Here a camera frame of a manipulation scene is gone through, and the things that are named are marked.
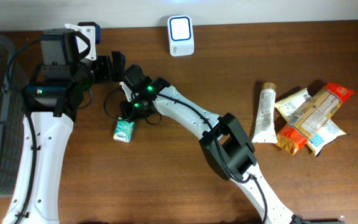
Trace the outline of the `orange pasta package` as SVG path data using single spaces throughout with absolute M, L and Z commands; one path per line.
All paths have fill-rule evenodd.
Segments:
M 277 133 L 277 146 L 296 154 L 353 94 L 337 83 L 327 83 L 294 111 Z

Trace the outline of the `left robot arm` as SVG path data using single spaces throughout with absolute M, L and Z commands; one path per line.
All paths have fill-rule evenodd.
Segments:
M 59 64 L 40 62 L 21 90 L 24 142 L 16 185 L 3 223 L 59 223 L 63 158 L 85 92 L 92 84 L 121 80 L 120 52 Z

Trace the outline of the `cream snack bag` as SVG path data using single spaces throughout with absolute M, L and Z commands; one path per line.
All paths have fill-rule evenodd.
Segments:
M 294 112 L 305 102 L 311 99 L 307 88 L 281 99 L 275 103 L 275 108 L 285 119 L 289 122 Z M 347 136 L 348 134 L 339 128 L 331 119 L 327 120 L 324 126 L 316 132 L 316 134 L 306 143 L 306 145 L 313 151 L 313 154 L 318 157 L 322 149 L 334 142 L 339 136 Z

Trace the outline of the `white cream tube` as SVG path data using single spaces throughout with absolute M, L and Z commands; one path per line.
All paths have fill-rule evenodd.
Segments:
M 278 143 L 273 121 L 276 88 L 276 85 L 271 82 L 262 85 L 252 138 L 253 143 Z

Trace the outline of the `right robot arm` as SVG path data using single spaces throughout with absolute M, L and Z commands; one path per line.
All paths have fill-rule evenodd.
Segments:
M 151 113 L 167 116 L 194 134 L 210 168 L 235 183 L 250 200 L 262 223 L 301 223 L 277 197 L 264 178 L 253 146 L 239 120 L 204 110 L 163 78 L 152 80 L 138 65 L 122 69 L 120 85 L 127 101 L 125 119 L 145 119 Z

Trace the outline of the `teal tissue pack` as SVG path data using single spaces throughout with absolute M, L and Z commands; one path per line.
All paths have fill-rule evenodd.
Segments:
M 113 139 L 116 141 L 129 143 L 132 138 L 135 122 L 118 121 L 114 130 Z

